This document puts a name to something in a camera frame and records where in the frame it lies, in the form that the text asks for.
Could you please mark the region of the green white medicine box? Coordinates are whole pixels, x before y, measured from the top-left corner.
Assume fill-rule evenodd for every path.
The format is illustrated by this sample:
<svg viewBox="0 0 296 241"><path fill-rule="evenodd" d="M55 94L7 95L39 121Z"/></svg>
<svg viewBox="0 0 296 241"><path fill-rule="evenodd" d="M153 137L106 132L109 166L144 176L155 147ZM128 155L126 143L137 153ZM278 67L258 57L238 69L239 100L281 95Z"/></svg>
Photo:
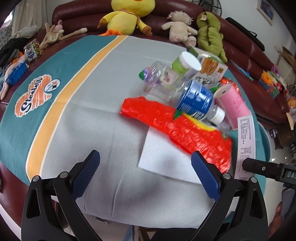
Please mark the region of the green white medicine box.
<svg viewBox="0 0 296 241"><path fill-rule="evenodd" d="M253 176L251 172L244 171L242 164L247 158L255 159L255 129L252 115L240 117L238 123L237 161L234 178L248 180Z"/></svg>

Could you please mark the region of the red orange snack bag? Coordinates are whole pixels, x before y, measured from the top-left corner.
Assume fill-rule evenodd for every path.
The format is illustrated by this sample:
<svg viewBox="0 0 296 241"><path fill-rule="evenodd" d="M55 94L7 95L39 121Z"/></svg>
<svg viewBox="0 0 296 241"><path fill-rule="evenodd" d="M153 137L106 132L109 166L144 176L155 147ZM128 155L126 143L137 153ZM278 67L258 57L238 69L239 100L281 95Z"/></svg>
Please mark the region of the red orange snack bag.
<svg viewBox="0 0 296 241"><path fill-rule="evenodd" d="M231 167L231 139L220 130L173 107L140 96L125 99L120 113L164 133L188 154L199 151L221 173L227 172Z"/></svg>

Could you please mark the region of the white paper towel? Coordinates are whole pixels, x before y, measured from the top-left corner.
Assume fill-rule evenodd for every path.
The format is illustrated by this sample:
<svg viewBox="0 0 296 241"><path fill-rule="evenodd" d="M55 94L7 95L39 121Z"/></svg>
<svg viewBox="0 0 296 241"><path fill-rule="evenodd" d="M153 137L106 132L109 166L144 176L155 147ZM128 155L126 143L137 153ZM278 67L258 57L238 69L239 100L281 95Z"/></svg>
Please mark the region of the white paper towel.
<svg viewBox="0 0 296 241"><path fill-rule="evenodd" d="M192 167L191 156L152 127L147 132L138 167L172 179L201 184Z"/></svg>

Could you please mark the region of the blue label water bottle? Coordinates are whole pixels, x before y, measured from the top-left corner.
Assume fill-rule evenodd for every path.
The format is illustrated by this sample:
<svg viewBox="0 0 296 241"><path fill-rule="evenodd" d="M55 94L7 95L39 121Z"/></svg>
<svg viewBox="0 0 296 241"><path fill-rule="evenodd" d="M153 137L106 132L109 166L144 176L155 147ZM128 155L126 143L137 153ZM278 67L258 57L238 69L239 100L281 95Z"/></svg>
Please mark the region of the blue label water bottle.
<svg viewBox="0 0 296 241"><path fill-rule="evenodd" d="M211 90L195 80L188 81L180 90L176 109L196 120L208 120L218 126L224 122L225 111L214 103Z"/></svg>

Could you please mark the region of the teal grey table cloth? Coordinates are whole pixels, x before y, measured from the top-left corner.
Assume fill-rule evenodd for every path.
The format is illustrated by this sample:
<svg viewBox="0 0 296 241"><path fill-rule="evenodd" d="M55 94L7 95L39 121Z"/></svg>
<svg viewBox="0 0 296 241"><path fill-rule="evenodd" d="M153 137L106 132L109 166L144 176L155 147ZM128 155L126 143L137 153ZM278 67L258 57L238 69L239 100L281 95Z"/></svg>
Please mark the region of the teal grey table cloth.
<svg viewBox="0 0 296 241"><path fill-rule="evenodd" d="M141 70L171 64L184 48L125 36L89 35L50 57L18 87L1 120L1 162L23 184L56 177L92 150L100 165L84 195L84 213L156 228L198 227L213 200L201 184L138 167L147 125L120 114L138 97Z"/></svg>

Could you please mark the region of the colourful toy pile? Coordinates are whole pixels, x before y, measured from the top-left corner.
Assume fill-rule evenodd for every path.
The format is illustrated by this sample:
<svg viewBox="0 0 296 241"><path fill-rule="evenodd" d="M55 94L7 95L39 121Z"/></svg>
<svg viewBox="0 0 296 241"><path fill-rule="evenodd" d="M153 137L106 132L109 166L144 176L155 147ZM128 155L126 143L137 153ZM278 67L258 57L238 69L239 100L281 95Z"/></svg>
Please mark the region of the colourful toy pile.
<svg viewBox="0 0 296 241"><path fill-rule="evenodd" d="M270 71L263 71L259 83L273 99L282 93L289 108L295 108L295 97L290 95L287 83L282 78L277 65L273 65Z"/></svg>

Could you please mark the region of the pink paper cup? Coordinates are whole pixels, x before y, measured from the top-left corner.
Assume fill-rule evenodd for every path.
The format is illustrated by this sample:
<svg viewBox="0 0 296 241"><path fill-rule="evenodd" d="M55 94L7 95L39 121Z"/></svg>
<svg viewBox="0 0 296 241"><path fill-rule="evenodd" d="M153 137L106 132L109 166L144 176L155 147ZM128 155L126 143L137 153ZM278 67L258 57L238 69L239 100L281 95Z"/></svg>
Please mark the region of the pink paper cup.
<svg viewBox="0 0 296 241"><path fill-rule="evenodd" d="M243 97L231 84L222 85L214 93L215 102L225 111L231 129L238 128L237 119L251 115Z"/></svg>

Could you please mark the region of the dark red leather sofa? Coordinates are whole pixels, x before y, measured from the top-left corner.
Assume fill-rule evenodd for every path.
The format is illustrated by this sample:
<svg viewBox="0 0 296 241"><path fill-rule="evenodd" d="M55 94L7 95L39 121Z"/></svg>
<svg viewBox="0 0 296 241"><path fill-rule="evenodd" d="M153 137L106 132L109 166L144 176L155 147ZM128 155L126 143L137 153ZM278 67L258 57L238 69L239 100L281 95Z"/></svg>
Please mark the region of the dark red leather sofa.
<svg viewBox="0 0 296 241"><path fill-rule="evenodd" d="M153 35L148 37L149 40L163 42L169 40L169 33L162 31L161 26L172 11L185 11L196 19L204 12L204 8L188 1L156 1L152 13L143 18L143 21L152 28ZM110 1L69 1L57 5L50 15L50 20L53 24L62 20L67 33L86 27L88 33L93 35L101 32L97 29L98 22L110 12ZM242 84L259 122L267 128L277 128L287 124L288 105L284 95L279 94L276 98L272 98L257 82L261 73L264 70L269 71L273 63L245 33L223 18L219 20L224 35L223 48L230 61L228 66ZM4 164L1 164L1 181L1 206L19 225L28 186Z"/></svg>

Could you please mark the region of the green biscuit carton box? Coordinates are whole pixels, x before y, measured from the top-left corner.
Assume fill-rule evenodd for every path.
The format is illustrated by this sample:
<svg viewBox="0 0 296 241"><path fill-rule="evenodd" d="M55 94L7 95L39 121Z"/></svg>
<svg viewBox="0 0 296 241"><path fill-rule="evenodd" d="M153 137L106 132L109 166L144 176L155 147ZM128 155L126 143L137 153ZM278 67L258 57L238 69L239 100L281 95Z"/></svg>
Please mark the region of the green biscuit carton box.
<svg viewBox="0 0 296 241"><path fill-rule="evenodd" d="M194 80L203 85L220 82L228 67L219 57L192 46L189 52L201 63L201 70L195 74Z"/></svg>

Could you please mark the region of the blue doll toy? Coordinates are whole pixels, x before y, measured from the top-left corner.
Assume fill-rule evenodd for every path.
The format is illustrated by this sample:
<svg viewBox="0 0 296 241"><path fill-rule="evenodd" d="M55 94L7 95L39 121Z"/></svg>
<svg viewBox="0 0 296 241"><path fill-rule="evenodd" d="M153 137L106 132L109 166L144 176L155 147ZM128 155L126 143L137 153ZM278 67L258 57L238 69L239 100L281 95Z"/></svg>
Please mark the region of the blue doll toy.
<svg viewBox="0 0 296 241"><path fill-rule="evenodd" d="M27 58L23 55L7 69L4 75L3 87L1 89L1 101L5 98L9 87L15 85L26 73L28 68Z"/></svg>

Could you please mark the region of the green white lidded canister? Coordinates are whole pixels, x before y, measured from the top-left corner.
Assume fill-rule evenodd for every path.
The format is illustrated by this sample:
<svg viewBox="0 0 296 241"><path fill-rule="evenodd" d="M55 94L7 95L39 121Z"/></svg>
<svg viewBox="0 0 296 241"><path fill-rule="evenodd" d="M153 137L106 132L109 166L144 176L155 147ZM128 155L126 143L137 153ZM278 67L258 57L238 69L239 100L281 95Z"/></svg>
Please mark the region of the green white lidded canister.
<svg viewBox="0 0 296 241"><path fill-rule="evenodd" d="M192 78L202 69L202 65L193 54L184 51L171 64L171 68L188 78Z"/></svg>

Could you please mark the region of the clear empty plastic bottle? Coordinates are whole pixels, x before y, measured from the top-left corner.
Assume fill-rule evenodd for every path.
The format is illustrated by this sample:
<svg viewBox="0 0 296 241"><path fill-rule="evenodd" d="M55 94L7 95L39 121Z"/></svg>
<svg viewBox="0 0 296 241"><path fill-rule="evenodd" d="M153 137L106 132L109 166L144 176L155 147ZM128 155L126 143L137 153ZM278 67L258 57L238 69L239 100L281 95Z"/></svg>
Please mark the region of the clear empty plastic bottle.
<svg viewBox="0 0 296 241"><path fill-rule="evenodd" d="M170 68L165 63L156 61L144 68L139 74L144 81L143 92L153 95L157 100L176 107L189 78Z"/></svg>

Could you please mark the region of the clear jar of candies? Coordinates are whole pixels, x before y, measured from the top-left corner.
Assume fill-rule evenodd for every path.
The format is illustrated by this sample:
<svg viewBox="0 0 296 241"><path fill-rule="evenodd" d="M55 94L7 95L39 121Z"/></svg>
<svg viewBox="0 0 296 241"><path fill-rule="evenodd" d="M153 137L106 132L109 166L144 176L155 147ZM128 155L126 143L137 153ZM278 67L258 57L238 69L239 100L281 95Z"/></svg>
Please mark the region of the clear jar of candies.
<svg viewBox="0 0 296 241"><path fill-rule="evenodd" d="M37 60L43 54L43 50L36 39L30 41L23 49L29 63Z"/></svg>

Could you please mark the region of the beige long-legged plush toy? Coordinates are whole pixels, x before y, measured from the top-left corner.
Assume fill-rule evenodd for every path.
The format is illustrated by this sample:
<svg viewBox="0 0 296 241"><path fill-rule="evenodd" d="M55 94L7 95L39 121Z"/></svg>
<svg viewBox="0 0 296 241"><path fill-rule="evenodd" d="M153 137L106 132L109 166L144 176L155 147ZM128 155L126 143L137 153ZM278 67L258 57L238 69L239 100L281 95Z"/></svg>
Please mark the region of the beige long-legged plush toy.
<svg viewBox="0 0 296 241"><path fill-rule="evenodd" d="M76 35L84 34L88 31L87 28L81 28L68 35L64 35L64 29L61 20L58 21L58 25L52 25L51 27L48 23L45 23L45 29L46 35L40 44L41 50L46 49L49 45L52 45L56 42L68 39Z"/></svg>

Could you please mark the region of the yellow duck plush toy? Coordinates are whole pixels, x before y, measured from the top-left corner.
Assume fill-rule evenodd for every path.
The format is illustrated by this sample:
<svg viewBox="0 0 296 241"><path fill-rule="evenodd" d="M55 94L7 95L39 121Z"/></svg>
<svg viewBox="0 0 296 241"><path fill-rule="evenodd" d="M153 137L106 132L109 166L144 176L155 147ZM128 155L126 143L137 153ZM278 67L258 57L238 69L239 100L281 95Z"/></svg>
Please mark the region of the yellow duck plush toy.
<svg viewBox="0 0 296 241"><path fill-rule="evenodd" d="M141 18L149 15L155 8L154 0L112 0L113 12L103 16L97 26L98 29L107 27L106 36L132 35L135 29L143 34L152 36L152 29Z"/></svg>

